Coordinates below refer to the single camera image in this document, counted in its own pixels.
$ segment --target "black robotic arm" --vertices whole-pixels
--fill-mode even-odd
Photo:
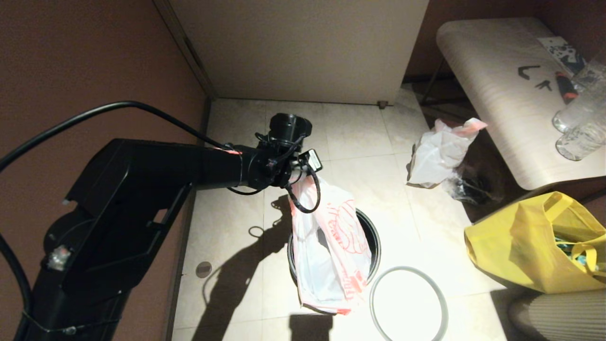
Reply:
[[[77,207],[59,218],[44,238],[46,256],[31,295],[27,293],[29,302],[24,296],[15,340],[111,340],[130,291],[145,276],[192,190],[277,186],[291,193],[290,185],[308,174],[318,183],[315,171],[322,166],[315,152],[299,154],[312,128],[303,118],[276,114],[268,135],[257,134],[254,148],[219,144],[158,109],[121,103],[49,129],[41,134],[45,138],[39,135],[3,158],[0,171],[33,146],[99,114],[95,110],[125,106],[160,116],[214,147],[116,139],[100,150],[65,198]],[[0,241],[0,251],[19,280],[20,266],[15,266],[4,239]],[[19,282],[23,291],[27,279]]]

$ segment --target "gray rubber ring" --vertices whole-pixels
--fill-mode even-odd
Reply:
[[[377,328],[379,333],[381,333],[381,336],[385,340],[392,341],[389,338],[389,336],[387,336],[387,334],[385,333],[383,328],[381,328],[379,321],[377,321],[377,317],[375,315],[375,290],[376,290],[379,282],[383,279],[383,277],[385,277],[385,275],[389,274],[390,272],[394,272],[394,271],[412,272],[412,273],[420,276],[427,283],[429,283],[429,285],[431,285],[431,288],[433,288],[434,292],[436,293],[436,296],[438,297],[438,301],[440,302],[440,309],[442,310],[442,321],[440,322],[440,328],[438,329],[438,333],[433,337],[432,341],[442,340],[442,338],[444,337],[444,334],[446,334],[446,328],[448,328],[448,306],[446,305],[446,299],[444,298],[444,295],[443,295],[442,291],[440,290],[440,288],[438,287],[438,285],[436,284],[436,282],[434,282],[428,275],[426,275],[422,271],[415,269],[415,268],[411,268],[409,266],[396,266],[394,268],[391,268],[391,269],[383,272],[375,280],[375,282],[372,286],[372,289],[370,290],[370,302],[369,302],[370,315],[373,318],[373,323],[375,324],[375,327]]]

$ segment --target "yellow tote bag handle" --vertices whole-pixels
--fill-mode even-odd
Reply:
[[[545,216],[547,220],[553,222],[556,220],[566,209],[573,203],[573,199],[560,193],[554,194],[554,197],[559,196],[558,200],[550,208],[545,210]]]
[[[598,252],[596,251],[596,248],[592,245],[576,244],[572,247],[570,255],[572,256],[572,259],[575,260],[583,252],[585,253],[586,265],[583,267],[579,263],[579,266],[581,266],[581,268],[584,269],[590,275],[606,276],[606,272],[596,270],[596,264],[598,262]]]

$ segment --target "white floor tile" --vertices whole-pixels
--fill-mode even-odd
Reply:
[[[323,104],[331,160],[393,153],[379,107]]]
[[[225,100],[212,102],[208,118],[208,137],[220,143],[256,147],[255,133],[267,132],[266,101]]]
[[[261,319],[262,241],[248,230],[262,228],[262,210],[262,194],[246,197],[226,189],[197,193],[175,328]],[[199,279],[195,271],[203,261],[217,273]]]
[[[267,256],[263,260],[263,319],[311,313],[311,310],[301,307],[299,292],[290,276],[287,242],[293,224],[286,190],[265,190],[264,215]]]
[[[351,192],[356,206],[375,224],[382,244],[376,276],[399,265],[429,275],[447,296],[450,322],[443,340],[505,340],[489,293],[504,286],[469,260],[463,230],[470,222],[461,203],[440,186],[418,189],[405,185],[411,147],[428,130],[414,93],[401,90],[394,107],[385,110],[344,104],[217,100],[208,134],[220,142],[256,146],[255,132],[267,133],[270,118],[278,112],[311,121],[313,131],[304,149],[318,152],[325,167],[319,175]],[[292,229],[286,195],[285,190],[273,187],[252,197],[224,189],[198,193],[173,340],[382,339],[368,307],[373,282],[365,291],[366,302],[348,316],[324,316],[300,307],[286,253]],[[253,226],[265,230],[262,237],[258,237],[260,229],[251,231],[257,237],[248,233]],[[210,279],[199,279],[195,268],[204,260],[215,269],[227,264],[228,271],[220,269]],[[204,302],[206,281],[204,294],[216,297],[217,305],[207,307]],[[404,294],[420,289],[412,288],[410,281],[401,282],[406,281],[393,277],[379,286],[375,302],[381,310],[379,321],[392,339],[416,340],[418,334],[413,335],[406,323],[428,302],[407,302],[410,296]],[[212,313],[201,322],[209,309]],[[425,322],[431,329],[430,322]]]
[[[410,153],[429,131],[421,107],[410,89],[400,89],[394,106],[381,110],[394,153]]]
[[[315,149],[320,160],[330,160],[326,136],[326,119],[322,111],[321,103],[268,101],[266,124],[268,128],[273,115],[280,112],[290,113],[308,119],[313,128],[311,130],[311,136],[305,138],[303,141],[302,151],[305,152],[309,149]]]
[[[507,341],[490,294],[448,300],[450,340]]]
[[[409,154],[396,156],[401,177]],[[442,186],[433,189],[406,186],[417,230],[421,237],[419,256],[413,263],[432,277],[446,296],[472,295],[505,286],[478,270],[467,255],[464,230],[471,225],[461,202]]]
[[[261,321],[173,330],[173,341],[261,341]]]

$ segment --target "white plastic bag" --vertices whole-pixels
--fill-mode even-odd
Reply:
[[[477,118],[455,128],[436,120],[434,129],[424,133],[415,145],[408,182],[432,187],[450,177],[453,169],[463,162],[469,145],[486,126]]]
[[[318,310],[347,315],[362,301],[370,271],[370,248],[352,194],[319,179],[321,202],[313,213],[292,201],[293,251],[299,298]],[[303,207],[316,204],[311,177],[293,185]]]

